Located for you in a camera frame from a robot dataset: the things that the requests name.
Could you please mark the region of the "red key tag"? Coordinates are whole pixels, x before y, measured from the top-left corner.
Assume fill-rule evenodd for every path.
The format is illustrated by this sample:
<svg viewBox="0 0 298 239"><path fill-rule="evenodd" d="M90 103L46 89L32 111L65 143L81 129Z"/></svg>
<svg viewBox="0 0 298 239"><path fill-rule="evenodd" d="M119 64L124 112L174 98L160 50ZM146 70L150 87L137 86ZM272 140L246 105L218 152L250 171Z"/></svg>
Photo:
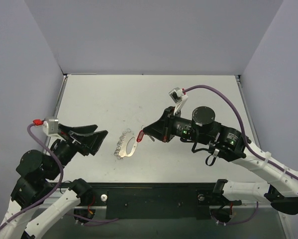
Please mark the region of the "red key tag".
<svg viewBox="0 0 298 239"><path fill-rule="evenodd" d="M137 136L136 142L140 143L142 141L143 137L144 137L144 132L143 132L143 130L141 130Z"/></svg>

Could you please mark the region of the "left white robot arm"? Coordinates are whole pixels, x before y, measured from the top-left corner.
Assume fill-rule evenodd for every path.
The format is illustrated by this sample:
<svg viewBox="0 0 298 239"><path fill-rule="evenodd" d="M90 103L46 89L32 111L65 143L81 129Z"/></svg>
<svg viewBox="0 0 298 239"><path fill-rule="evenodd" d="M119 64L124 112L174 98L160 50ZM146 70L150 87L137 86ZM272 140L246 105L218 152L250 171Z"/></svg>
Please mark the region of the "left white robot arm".
<svg viewBox="0 0 298 239"><path fill-rule="evenodd" d="M46 152L26 152L16 168L20 178L11 193L8 209L0 225L0 239L39 239L73 207L86 205L95 197L85 180L74 180L64 195L43 214L33 218L40 205L61 186L65 166L79 153L95 155L107 130L96 131L97 125L52 129L56 140Z"/></svg>

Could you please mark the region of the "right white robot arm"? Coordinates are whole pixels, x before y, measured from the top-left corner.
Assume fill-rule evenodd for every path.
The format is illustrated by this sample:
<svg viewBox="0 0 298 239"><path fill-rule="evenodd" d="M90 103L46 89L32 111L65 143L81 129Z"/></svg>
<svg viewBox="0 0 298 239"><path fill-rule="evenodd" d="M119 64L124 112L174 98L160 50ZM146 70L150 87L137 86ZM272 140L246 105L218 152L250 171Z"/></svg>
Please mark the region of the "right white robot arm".
<svg viewBox="0 0 298 239"><path fill-rule="evenodd" d="M203 144L203 151L215 161L221 158L246 168L263 182L233 182L219 179L212 190L212 199L225 201L256 201L269 203L275 210L288 215L298 214L298 171L279 163L271 154L263 152L249 138L234 128L215 121L215 112L209 107L197 107L191 119L174 113L174 107L164 110L162 116L142 130L143 134L161 142L177 136L182 142L193 143L192 152Z"/></svg>

